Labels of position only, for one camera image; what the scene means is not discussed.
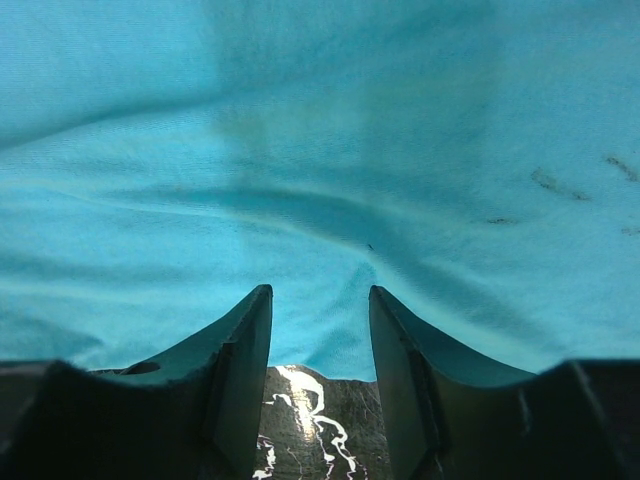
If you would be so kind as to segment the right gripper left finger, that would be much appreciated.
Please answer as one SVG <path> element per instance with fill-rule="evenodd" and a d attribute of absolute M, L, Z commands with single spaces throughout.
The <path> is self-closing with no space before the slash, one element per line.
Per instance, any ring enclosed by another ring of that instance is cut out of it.
<path fill-rule="evenodd" d="M 104 371 L 108 427 L 92 479 L 248 479 L 270 349 L 273 289 L 131 367 Z"/>

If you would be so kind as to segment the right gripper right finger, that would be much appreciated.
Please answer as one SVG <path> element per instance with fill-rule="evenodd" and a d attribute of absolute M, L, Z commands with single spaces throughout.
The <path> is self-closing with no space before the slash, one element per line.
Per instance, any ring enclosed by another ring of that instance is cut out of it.
<path fill-rule="evenodd" d="M 534 374 L 494 360 L 419 318 L 386 288 L 369 291 L 377 386 L 396 479 L 417 479 L 451 445 L 440 380 L 481 390 Z"/>

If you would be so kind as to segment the cyan t shirt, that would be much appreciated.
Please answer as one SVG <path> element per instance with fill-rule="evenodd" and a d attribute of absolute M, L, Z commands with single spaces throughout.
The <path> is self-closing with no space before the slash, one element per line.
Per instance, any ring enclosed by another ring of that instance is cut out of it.
<path fill-rule="evenodd" d="M 373 285 L 521 369 L 637 357 L 638 3 L 3 2 L 2 357 L 121 368 L 259 284 L 328 377 Z"/>

